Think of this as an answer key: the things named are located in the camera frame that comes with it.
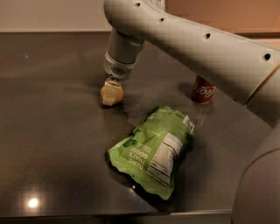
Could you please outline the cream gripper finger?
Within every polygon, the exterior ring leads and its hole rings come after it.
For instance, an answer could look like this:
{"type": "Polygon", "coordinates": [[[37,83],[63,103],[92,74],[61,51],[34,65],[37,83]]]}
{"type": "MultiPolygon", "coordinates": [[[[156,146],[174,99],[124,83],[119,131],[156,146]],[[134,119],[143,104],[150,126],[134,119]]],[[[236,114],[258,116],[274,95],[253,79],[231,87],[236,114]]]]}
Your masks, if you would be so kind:
{"type": "Polygon", "coordinates": [[[123,99],[123,88],[121,82],[107,78],[101,88],[102,103],[106,106],[117,104],[123,99]]]}

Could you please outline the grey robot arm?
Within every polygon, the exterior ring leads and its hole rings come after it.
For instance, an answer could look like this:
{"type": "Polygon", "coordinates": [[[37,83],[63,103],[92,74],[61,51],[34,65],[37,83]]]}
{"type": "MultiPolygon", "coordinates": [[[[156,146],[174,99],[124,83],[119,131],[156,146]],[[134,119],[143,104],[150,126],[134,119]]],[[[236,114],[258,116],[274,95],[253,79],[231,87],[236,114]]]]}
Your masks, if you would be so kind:
{"type": "Polygon", "coordinates": [[[108,75],[129,78],[150,42],[271,126],[242,174],[232,224],[280,224],[280,50],[175,17],[153,0],[104,0],[103,9],[108,75]]]}

